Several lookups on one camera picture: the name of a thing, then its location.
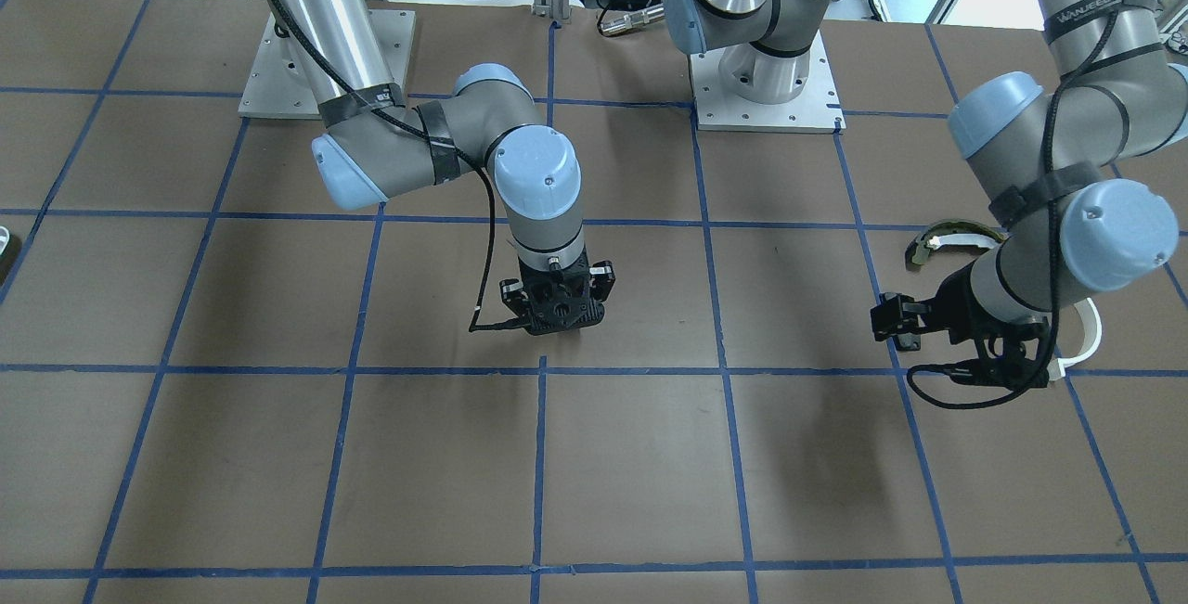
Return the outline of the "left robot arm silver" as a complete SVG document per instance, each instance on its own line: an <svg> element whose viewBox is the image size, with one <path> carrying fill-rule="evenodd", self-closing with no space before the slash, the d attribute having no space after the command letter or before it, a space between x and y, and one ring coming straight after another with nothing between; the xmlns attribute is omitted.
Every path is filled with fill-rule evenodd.
<svg viewBox="0 0 1188 604"><path fill-rule="evenodd" d="M720 54L718 80L763 107L803 87L830 0L663 0L683 54ZM1184 139L1184 68L1161 55L1155 0L1040 0L1059 70L1045 92L1003 74L960 99L946 124L999 243L948 276L933 297L885 294L872 308L878 341L942 333L967 341L1053 342L1059 312L1120 290L1176 248L1165 199L1102 166Z"/></svg>

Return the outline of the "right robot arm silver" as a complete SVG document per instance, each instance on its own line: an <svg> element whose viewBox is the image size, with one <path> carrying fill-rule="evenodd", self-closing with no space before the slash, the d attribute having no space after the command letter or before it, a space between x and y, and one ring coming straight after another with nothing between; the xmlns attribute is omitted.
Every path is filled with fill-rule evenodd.
<svg viewBox="0 0 1188 604"><path fill-rule="evenodd" d="M500 297L499 329L532 335L599 325L613 268L583 238L575 147L544 122L529 89L501 64L478 64L451 96L411 107L383 55L368 0L267 0L317 103L312 141L324 185L345 210L475 174L501 201L519 259Z"/></svg>

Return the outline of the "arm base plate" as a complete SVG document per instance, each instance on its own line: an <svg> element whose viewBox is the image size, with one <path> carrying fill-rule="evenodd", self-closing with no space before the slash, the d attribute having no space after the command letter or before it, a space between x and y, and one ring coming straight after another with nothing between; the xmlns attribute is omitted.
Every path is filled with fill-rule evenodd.
<svg viewBox="0 0 1188 604"><path fill-rule="evenodd" d="M832 134L846 128L820 34L794 58L737 45L691 56L689 71L704 131Z"/></svg>
<svg viewBox="0 0 1188 604"><path fill-rule="evenodd" d="M372 10L369 24L381 43L383 58L394 83L407 78L407 63L416 29L416 13L411 10ZM255 51L239 105L245 118L274 119L274 121L318 121L317 101L293 54L301 49L292 38L276 34L273 18L265 20L263 42Z"/></svg>

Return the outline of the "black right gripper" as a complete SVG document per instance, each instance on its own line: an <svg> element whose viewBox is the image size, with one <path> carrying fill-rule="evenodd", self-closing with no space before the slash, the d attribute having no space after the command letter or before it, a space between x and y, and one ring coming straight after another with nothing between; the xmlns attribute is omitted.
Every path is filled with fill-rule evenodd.
<svg viewBox="0 0 1188 604"><path fill-rule="evenodd" d="M590 264L584 252L571 265L560 270L535 270L524 262L519 262L519 270L522 279L499 282L500 298L510 312L525 316L527 325L532 303L577 297L604 303L617 279L612 262Z"/></svg>

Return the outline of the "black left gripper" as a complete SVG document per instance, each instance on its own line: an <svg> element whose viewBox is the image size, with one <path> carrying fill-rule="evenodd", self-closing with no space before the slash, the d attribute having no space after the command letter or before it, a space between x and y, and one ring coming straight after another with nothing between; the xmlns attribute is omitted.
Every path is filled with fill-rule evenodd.
<svg viewBox="0 0 1188 604"><path fill-rule="evenodd" d="M972 263L956 271L925 302L905 294L881 294L880 308L871 308L871 325L876 341L925 332L946 332L949 342L992 336L1031 341L1031 309L1009 290L996 263Z"/></svg>

